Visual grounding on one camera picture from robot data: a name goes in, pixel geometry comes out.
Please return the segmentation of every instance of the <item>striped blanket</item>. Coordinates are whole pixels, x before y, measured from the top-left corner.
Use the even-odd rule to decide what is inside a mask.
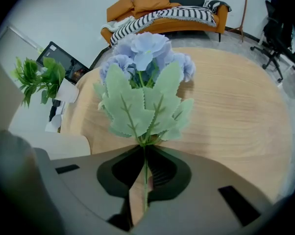
[[[118,40],[130,33],[137,33],[150,26],[154,20],[159,18],[170,18],[184,21],[195,21],[216,27],[213,12],[209,8],[199,6],[178,6],[172,9],[158,10],[151,12],[137,20],[134,20],[123,26],[110,39],[111,46],[114,46]]]

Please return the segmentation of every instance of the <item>black chair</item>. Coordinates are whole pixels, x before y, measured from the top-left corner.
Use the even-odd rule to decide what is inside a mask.
[[[263,64],[262,68],[266,69],[268,65],[273,62],[280,75],[280,78],[277,80],[280,83],[283,80],[283,75],[275,58],[279,58],[280,54],[284,54],[295,63],[295,55],[288,49],[288,47],[291,46],[292,24],[288,22],[288,19],[284,19],[281,16],[279,9],[276,9],[271,2],[265,1],[265,3],[269,15],[269,22],[264,27],[263,31],[269,44],[270,51],[265,48],[260,49],[257,46],[251,47],[250,49],[257,49],[269,57],[269,61],[267,64]]]

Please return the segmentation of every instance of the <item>black and white blanket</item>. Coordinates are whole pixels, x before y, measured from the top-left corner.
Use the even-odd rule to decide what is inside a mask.
[[[206,0],[203,6],[211,9],[213,13],[216,13],[217,8],[221,5],[225,5],[228,8],[228,12],[231,11],[231,7],[227,3],[219,0]]]
[[[158,18],[171,18],[184,21],[195,21],[216,27],[213,12],[209,8],[199,6],[178,6],[172,9],[151,12],[120,28],[112,35],[110,43],[114,46],[118,40],[130,33],[137,33],[150,26]]]

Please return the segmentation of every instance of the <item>desk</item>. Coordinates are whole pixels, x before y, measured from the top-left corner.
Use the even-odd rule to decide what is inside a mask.
[[[196,64],[194,82],[182,83],[177,94],[195,103],[183,138],[160,145],[216,160],[274,202],[291,155],[291,127],[278,88],[261,67],[239,55],[208,48],[174,51],[191,55]],[[93,91],[98,81],[99,69],[79,80],[80,94],[61,126],[61,132],[85,136],[92,154],[135,143],[108,131]]]

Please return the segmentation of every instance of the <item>potted plant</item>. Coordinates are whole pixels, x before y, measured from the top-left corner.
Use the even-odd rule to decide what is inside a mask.
[[[46,104],[48,98],[60,101],[75,102],[79,90],[65,79],[65,69],[61,63],[53,58],[43,58],[42,73],[38,71],[38,65],[34,60],[26,58],[24,63],[17,57],[16,68],[13,76],[21,82],[20,90],[24,90],[23,104],[29,107],[32,94],[42,90],[41,103]]]
[[[130,34],[119,40],[113,56],[101,65],[94,90],[110,119],[109,130],[134,138],[145,154],[145,210],[148,164],[146,146],[181,137],[189,123],[192,98],[177,97],[180,82],[190,81],[196,66],[189,55],[173,52],[163,35]]]

